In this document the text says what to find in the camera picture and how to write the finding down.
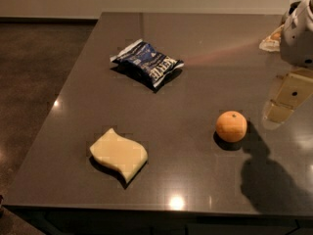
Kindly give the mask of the snack package at table edge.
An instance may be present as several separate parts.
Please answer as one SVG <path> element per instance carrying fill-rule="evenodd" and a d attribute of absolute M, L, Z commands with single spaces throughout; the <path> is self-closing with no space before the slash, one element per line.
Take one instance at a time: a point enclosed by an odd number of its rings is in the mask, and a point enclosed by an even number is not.
<path fill-rule="evenodd" d="M 259 48 L 266 52 L 279 52 L 283 28 L 283 25 L 276 28 L 270 35 L 260 42 Z"/>

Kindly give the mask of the blue chip bag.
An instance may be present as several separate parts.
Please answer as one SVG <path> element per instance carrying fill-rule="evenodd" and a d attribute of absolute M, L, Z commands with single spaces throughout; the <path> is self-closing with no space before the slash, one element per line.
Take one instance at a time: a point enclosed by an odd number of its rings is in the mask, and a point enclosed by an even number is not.
<path fill-rule="evenodd" d="M 143 39 L 131 43 L 117 55 L 110 57 L 110 61 L 133 67 L 154 89 L 157 89 L 169 74 L 184 66 L 182 60 L 175 60 L 160 53 Z"/>

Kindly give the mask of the orange fruit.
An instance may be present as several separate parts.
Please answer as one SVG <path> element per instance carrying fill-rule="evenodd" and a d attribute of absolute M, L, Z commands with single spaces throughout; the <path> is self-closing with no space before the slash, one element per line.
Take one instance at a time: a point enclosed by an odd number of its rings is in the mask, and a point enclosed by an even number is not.
<path fill-rule="evenodd" d="M 215 130 L 222 140 L 229 143 L 239 142 L 246 135 L 247 121 L 239 112 L 228 111 L 218 117 Z"/>

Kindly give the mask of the yellow wavy sponge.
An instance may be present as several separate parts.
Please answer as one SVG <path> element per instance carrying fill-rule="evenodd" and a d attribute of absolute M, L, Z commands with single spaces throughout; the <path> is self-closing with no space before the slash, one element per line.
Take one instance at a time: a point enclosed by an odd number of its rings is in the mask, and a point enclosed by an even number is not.
<path fill-rule="evenodd" d="M 129 183 L 148 161 L 146 149 L 138 142 L 118 135 L 110 128 L 91 147 L 95 161 L 117 171 Z"/>

